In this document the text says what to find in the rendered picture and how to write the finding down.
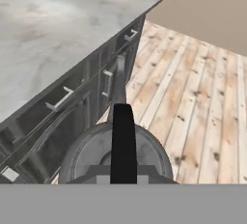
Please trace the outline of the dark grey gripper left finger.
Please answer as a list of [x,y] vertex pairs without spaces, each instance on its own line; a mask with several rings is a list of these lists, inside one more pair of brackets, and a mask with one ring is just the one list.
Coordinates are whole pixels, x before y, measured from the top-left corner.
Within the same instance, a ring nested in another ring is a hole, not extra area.
[[92,165],[87,173],[80,176],[69,183],[74,184],[109,184],[110,183],[109,165]]

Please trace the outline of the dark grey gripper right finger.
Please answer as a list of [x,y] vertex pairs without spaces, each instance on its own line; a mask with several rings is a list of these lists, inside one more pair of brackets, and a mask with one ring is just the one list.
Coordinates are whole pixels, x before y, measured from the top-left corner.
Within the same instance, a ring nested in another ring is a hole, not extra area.
[[153,165],[137,166],[138,184],[173,184],[174,180],[161,176]]

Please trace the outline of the large dark grey cupboard door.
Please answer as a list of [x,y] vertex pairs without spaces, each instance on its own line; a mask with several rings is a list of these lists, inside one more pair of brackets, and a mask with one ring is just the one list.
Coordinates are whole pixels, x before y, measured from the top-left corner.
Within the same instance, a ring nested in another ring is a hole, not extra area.
[[94,123],[93,99],[88,93],[58,112],[52,111],[0,162],[0,170],[6,166],[14,169],[19,174],[15,182],[51,183],[69,146]]

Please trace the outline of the narrow dark grey cupboard door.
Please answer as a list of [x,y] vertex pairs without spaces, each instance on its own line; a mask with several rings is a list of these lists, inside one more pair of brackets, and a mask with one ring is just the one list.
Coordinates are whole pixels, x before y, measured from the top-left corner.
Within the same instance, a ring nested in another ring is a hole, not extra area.
[[[129,81],[129,78],[132,73],[134,60],[136,57],[136,49],[134,46],[127,48],[123,54],[125,55],[125,66],[124,66],[124,80],[125,82]],[[103,96],[101,93],[106,90],[106,84],[108,77],[103,74],[104,70],[109,70],[113,72],[113,79],[112,79],[112,86],[110,91],[109,98]],[[99,99],[98,99],[98,116],[101,117],[103,113],[108,108],[110,101],[112,99],[112,89],[113,89],[113,82],[115,80],[115,75],[117,71],[117,57],[111,59],[102,69],[100,72],[100,80],[99,80]]]

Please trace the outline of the wide dark grey drawer front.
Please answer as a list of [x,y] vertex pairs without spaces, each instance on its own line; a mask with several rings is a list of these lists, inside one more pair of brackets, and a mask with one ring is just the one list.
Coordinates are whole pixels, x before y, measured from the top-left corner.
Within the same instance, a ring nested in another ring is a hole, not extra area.
[[75,67],[62,81],[57,83],[52,89],[45,93],[42,98],[25,111],[18,119],[21,130],[27,134],[43,121],[52,110],[45,106],[53,91],[58,91],[62,86],[72,89],[75,93],[83,84],[97,74],[99,68],[98,57],[85,59]]

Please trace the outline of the small dark grey drawer front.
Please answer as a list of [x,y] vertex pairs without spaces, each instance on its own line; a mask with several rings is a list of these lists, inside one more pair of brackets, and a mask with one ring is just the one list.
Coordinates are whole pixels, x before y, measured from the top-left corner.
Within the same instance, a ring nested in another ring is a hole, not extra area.
[[[116,39],[116,43],[115,43],[115,51],[119,52],[121,49],[125,48],[126,46],[128,46],[130,43],[132,43],[142,32],[143,30],[143,25],[144,25],[144,21],[145,21],[145,16],[142,15],[141,17],[139,17],[138,19],[136,19],[132,24],[128,25],[118,36],[118,38]],[[136,35],[136,37],[131,41],[131,42],[127,42],[124,39],[124,35],[128,34],[130,35],[130,30],[134,29],[135,31],[138,31],[138,34]]]

